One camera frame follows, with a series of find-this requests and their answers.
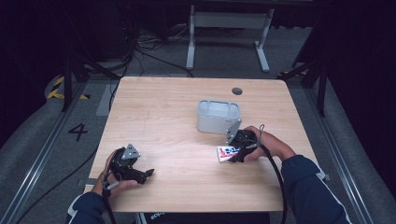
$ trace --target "dark jacket sleeve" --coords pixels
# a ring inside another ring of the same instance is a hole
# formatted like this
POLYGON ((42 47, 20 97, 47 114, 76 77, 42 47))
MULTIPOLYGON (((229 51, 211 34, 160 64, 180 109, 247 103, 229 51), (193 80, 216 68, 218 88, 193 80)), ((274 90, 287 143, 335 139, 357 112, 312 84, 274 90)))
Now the dark jacket sleeve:
POLYGON ((78 196, 70 204, 65 223, 105 223, 102 218, 102 214, 105 211, 106 207, 102 196, 97 193, 87 192, 78 196))
POLYGON ((311 160, 301 155, 288 158, 281 173, 297 223, 350 223, 345 207, 318 177, 321 170, 311 160))

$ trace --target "metal bracket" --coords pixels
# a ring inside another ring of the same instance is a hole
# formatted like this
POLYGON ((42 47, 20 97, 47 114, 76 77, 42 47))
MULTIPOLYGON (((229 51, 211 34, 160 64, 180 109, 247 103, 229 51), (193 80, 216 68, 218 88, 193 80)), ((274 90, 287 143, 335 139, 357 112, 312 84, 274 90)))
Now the metal bracket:
POLYGON ((129 160, 129 159, 134 159, 134 158, 139 158, 140 153, 132 146, 132 144, 128 144, 128 147, 125 148, 124 153, 122 154, 122 159, 123 160, 129 160))
POLYGON ((241 126, 241 123, 242 123, 242 120, 239 119, 235 124, 233 124, 233 126, 231 126, 229 129, 226 130, 227 140, 225 141, 225 143, 227 145, 229 145, 235 138, 236 133, 238 132, 239 127, 241 126))

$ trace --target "light wood surface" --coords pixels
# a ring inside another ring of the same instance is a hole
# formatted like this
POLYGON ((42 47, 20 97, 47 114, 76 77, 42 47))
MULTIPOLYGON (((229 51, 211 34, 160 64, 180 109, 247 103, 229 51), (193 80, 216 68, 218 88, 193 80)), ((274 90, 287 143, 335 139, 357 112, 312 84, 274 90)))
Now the light wood surface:
MULTIPOLYGON (((276 173, 266 158, 223 162, 217 146, 225 134, 197 130, 203 99, 238 103, 241 129, 265 124, 265 131, 298 154, 316 160, 286 84, 281 80, 124 77, 108 116, 90 178, 106 158, 132 143, 141 153, 134 168, 155 169, 145 185, 111 198, 116 212, 281 211, 276 173), (234 95, 232 88, 241 88, 234 95)), ((275 159, 279 169, 280 160, 275 159)))

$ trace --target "person's right hand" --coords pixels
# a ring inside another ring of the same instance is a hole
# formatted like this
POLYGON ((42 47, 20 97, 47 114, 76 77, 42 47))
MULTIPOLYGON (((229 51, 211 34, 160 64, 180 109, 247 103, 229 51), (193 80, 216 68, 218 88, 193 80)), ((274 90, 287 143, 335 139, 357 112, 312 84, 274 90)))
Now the person's right hand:
MULTIPOLYGON (((93 186, 93 188, 91 190, 92 192, 95 192, 95 193, 97 193, 99 195, 102 195, 102 191, 103 191, 102 181, 103 181, 103 179, 105 177, 105 173, 107 171, 107 167, 110 165, 111 159, 113 158, 113 155, 114 155, 114 153, 116 153, 116 151, 117 150, 114 150, 110 154, 110 156, 107 158, 105 169, 98 176, 98 178, 96 179, 96 183, 95 183, 95 185, 93 186)), ((117 179, 116 179, 116 177, 113 174, 110 173, 110 175, 108 176, 108 180, 107 181, 111 185, 111 184, 117 182, 117 179)), ((114 195, 114 194, 116 194, 116 193, 118 193, 120 191, 126 190, 126 189, 134 188, 136 186, 138 186, 138 184, 137 184, 137 182, 135 180, 121 180, 119 182, 119 184, 115 188, 113 188, 111 190, 111 195, 114 195)))
MULTIPOLYGON (((253 131, 257 139, 261 140, 260 144, 267 147, 273 157, 277 156, 283 161, 296 155, 291 147, 268 132, 262 132, 262 135, 260 135, 260 130, 254 126, 249 126, 245 130, 253 131)), ((264 150, 257 147, 252 153, 246 155, 244 161, 254 161, 261 156, 266 156, 264 150)))

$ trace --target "white stripe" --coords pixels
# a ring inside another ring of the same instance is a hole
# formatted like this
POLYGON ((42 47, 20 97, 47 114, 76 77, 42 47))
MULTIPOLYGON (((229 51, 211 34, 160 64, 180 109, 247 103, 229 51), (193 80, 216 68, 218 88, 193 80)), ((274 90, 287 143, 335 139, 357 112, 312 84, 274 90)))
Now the white stripe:
POLYGON ((69 224, 72 223, 73 218, 76 216, 78 210, 73 209, 73 205, 75 202, 81 197, 81 195, 77 196, 77 198, 70 204, 69 208, 67 209, 67 214, 69 214, 72 218, 69 221, 69 224))
POLYGON ((314 160, 312 160, 312 159, 310 159, 310 158, 308 158, 308 159, 311 160, 311 161, 318 167, 318 169, 320 170, 320 172, 317 173, 317 177, 320 179, 320 182, 323 183, 323 185, 324 185, 324 186, 326 187, 326 189, 330 192, 330 194, 334 197, 334 199, 335 199, 341 206, 343 206, 344 212, 346 213, 346 220, 347 220, 349 223, 352 223, 352 222, 350 222, 349 216, 348 216, 348 214, 347 214, 347 210, 346 210, 346 208, 344 207, 344 205, 337 199, 337 197, 335 197, 335 195, 332 193, 332 191, 329 189, 329 187, 323 182, 323 179, 326 177, 326 175, 324 174, 324 172, 322 171, 322 169, 320 168, 320 166, 319 166, 314 160))
POLYGON ((148 224, 144 213, 137 213, 138 220, 136 224, 148 224))

